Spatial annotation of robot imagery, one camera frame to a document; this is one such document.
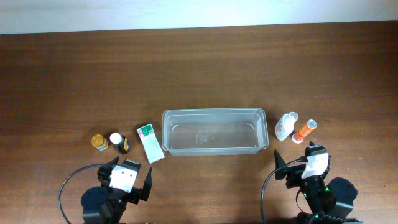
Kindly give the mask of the orange tube white cap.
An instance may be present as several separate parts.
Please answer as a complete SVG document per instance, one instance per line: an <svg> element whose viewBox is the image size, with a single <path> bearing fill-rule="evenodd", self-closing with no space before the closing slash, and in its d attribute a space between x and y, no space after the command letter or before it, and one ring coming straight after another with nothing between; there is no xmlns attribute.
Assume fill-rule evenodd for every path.
<svg viewBox="0 0 398 224"><path fill-rule="evenodd" d="M313 119L308 120L305 125L292 136L293 142L300 144L316 128L317 122Z"/></svg>

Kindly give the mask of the dark syrup bottle white cap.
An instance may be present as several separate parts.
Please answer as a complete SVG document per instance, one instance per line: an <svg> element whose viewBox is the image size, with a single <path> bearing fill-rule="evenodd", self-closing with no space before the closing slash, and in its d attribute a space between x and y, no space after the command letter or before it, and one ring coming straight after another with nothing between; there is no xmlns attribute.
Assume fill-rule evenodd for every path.
<svg viewBox="0 0 398 224"><path fill-rule="evenodd" d="M129 152L129 140L122 134L112 133L109 140L114 145L115 150L120 154L127 154Z"/></svg>

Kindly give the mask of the gold lid small jar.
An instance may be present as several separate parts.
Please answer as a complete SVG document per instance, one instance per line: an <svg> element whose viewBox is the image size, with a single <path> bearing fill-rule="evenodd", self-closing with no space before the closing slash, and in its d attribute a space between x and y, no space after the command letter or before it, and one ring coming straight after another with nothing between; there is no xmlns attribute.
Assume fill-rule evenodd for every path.
<svg viewBox="0 0 398 224"><path fill-rule="evenodd" d="M96 134L91 138L91 144L99 151L103 151L108 148L109 141L104 136Z"/></svg>

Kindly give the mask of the white squeeze bottle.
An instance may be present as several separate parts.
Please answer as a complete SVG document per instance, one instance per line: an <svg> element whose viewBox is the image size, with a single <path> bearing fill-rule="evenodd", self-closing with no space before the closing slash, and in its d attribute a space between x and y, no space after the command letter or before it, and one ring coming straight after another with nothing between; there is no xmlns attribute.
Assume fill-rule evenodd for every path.
<svg viewBox="0 0 398 224"><path fill-rule="evenodd" d="M284 114L275 126L275 136L278 140L284 141L294 130L299 116L296 112Z"/></svg>

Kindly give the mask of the white green medicine box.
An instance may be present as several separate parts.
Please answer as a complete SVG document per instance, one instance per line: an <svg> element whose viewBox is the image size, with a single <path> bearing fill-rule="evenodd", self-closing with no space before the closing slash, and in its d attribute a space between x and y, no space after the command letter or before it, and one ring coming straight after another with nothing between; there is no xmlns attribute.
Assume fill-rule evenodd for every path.
<svg viewBox="0 0 398 224"><path fill-rule="evenodd" d="M150 164L165 158L162 148L156 138L153 126L147 124L137 129L139 138L144 146L147 159Z"/></svg>

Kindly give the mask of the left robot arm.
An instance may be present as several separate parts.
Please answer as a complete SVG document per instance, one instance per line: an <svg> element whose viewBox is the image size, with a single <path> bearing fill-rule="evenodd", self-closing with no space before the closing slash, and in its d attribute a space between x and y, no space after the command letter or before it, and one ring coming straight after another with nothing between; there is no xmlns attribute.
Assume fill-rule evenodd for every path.
<svg viewBox="0 0 398 224"><path fill-rule="evenodd" d="M99 187L88 189L81 196L82 217L85 223L119 223L129 203L137 205L148 201L152 188L152 169L149 169L143 187L136 188L134 183L141 165L126 159L118 164L118 157L100 165L97 175Z"/></svg>

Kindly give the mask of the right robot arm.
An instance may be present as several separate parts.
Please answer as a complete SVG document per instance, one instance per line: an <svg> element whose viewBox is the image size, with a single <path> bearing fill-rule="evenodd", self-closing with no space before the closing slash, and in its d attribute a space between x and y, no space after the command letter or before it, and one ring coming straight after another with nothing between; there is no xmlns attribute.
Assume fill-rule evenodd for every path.
<svg viewBox="0 0 398 224"><path fill-rule="evenodd" d="M274 151L276 180L286 180L288 189L298 187L303 194L310 213L303 210L290 221L294 224L309 223L361 223L349 218L354 208L358 189L347 179L336 177L328 184L324 179L330 171L331 156L326 148L311 142L305 154L298 158L300 165L286 163L278 151Z"/></svg>

